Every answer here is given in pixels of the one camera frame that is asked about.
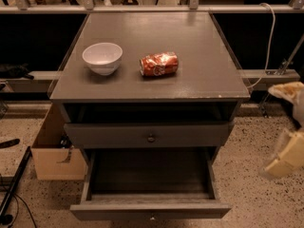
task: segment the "terrazzo floor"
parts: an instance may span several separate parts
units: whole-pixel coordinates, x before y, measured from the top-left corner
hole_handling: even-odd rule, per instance
[[[0,173],[13,175],[27,146],[39,131],[49,103],[9,103],[0,120],[0,142],[19,138],[18,145],[0,149]],[[258,171],[274,153],[276,140],[284,127],[295,130],[293,119],[282,103],[269,103],[270,118],[264,118],[257,104],[244,104],[237,113],[236,125],[213,164],[219,198],[232,210],[222,219],[79,221],[69,211],[82,194],[81,181],[37,180],[29,159],[17,188],[28,204],[37,227],[102,228],[301,228],[304,227],[304,169],[279,180],[262,178]],[[7,214],[14,217],[13,199]],[[25,205],[19,200],[19,214],[13,227],[34,227]]]

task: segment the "red can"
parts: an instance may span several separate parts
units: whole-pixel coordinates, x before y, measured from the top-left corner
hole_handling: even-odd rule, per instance
[[[161,76],[178,70],[179,60],[175,52],[163,52],[141,58],[142,76]]]

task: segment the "cabinet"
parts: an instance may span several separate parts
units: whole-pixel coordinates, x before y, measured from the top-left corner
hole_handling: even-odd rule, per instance
[[[91,72],[83,50],[123,49],[110,76]],[[175,51],[179,70],[144,78],[140,58]],[[216,219],[212,162],[250,97],[206,12],[91,13],[50,99],[88,165],[78,219]]]

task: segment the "cardboard box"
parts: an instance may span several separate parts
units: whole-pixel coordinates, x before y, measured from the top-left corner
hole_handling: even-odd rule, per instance
[[[38,180],[83,180],[86,175],[86,162],[79,149],[60,148],[64,133],[64,120],[58,107],[53,104],[31,148]]]

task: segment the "bowl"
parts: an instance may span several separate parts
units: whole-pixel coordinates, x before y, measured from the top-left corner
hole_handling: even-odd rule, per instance
[[[86,65],[100,75],[110,75],[121,64],[123,50],[113,43],[98,43],[86,48],[83,59]]]

